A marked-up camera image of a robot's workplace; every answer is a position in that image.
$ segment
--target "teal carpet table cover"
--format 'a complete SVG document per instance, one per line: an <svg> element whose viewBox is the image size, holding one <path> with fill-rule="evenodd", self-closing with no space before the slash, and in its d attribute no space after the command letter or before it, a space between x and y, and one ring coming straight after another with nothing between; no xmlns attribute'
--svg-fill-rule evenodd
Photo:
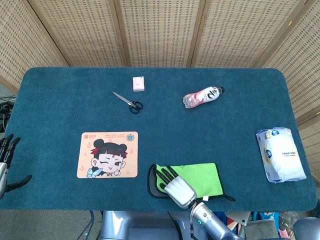
<svg viewBox="0 0 320 240"><path fill-rule="evenodd" d="M145 91L133 92L144 76ZM183 96L224 87L215 101L186 109ZM113 95L139 101L132 114ZM307 179L267 181L256 131L286 127ZM79 179L84 132L138 132L135 178ZM284 76L276 69L40 67L23 78L6 136L21 137L8 184L32 174L6 193L3 209L176 211L169 198L148 192L152 164L216 163L226 194L206 204L215 211L306 211L316 192L299 136Z"/></svg>

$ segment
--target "cartoon girl face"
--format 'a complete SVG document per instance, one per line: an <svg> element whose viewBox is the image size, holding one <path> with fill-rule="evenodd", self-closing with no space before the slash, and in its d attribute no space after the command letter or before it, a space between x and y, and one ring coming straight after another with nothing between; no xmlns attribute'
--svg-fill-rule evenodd
<svg viewBox="0 0 320 240"><path fill-rule="evenodd" d="M103 139L97 139L93 145L93 158L91 160L92 170L100 170L99 175L120 175L120 169L124 168L127 157L127 146L125 144L116 144L113 142L104 142Z"/></svg>
<svg viewBox="0 0 320 240"><path fill-rule="evenodd" d="M93 158L91 160L91 165L102 169L103 172L108 174L113 174L114 172L120 172L126 162L123 161L124 158L119 155L100 153L99 158Z"/></svg>

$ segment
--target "floor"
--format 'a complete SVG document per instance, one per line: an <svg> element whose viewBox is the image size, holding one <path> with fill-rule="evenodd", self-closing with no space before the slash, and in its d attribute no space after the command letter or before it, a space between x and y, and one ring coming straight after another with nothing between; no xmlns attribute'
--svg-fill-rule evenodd
<svg viewBox="0 0 320 240"><path fill-rule="evenodd" d="M0 97L11 96L0 84ZM320 184L316 184L317 196L320 199ZM0 240L64 240L77 239L89 223L89 211L77 210L0 210ZM95 240L101 227L101 213L94 211L94 223L89 240Z"/></svg>

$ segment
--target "white package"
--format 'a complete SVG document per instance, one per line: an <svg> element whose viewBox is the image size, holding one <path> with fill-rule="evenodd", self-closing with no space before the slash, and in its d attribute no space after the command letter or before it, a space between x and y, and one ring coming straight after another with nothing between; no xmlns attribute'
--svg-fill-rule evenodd
<svg viewBox="0 0 320 240"><path fill-rule="evenodd" d="M135 76L133 78L133 91L143 92L145 90L145 78L143 76Z"/></svg>
<svg viewBox="0 0 320 240"><path fill-rule="evenodd" d="M256 133L266 178L271 183L306 179L291 130L284 127Z"/></svg>

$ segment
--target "woven screen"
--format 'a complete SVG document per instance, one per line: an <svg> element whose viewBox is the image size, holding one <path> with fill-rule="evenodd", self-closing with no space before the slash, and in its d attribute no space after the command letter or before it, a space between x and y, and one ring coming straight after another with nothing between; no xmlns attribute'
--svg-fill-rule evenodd
<svg viewBox="0 0 320 240"><path fill-rule="evenodd" d="M107 0L30 0L72 67L124 65Z"/></svg>
<svg viewBox="0 0 320 240"><path fill-rule="evenodd" d="M134 67L186 67L199 0L121 0Z"/></svg>
<svg viewBox="0 0 320 240"><path fill-rule="evenodd" d="M265 65L284 73L295 117L320 106L320 1L315 1Z"/></svg>
<svg viewBox="0 0 320 240"><path fill-rule="evenodd" d="M195 67L251 68L298 0L212 0Z"/></svg>
<svg viewBox="0 0 320 240"><path fill-rule="evenodd" d="M0 0L0 79L17 93L26 70L67 66L20 0Z"/></svg>
<svg viewBox="0 0 320 240"><path fill-rule="evenodd" d="M300 136L311 172L320 181L320 121L301 130Z"/></svg>

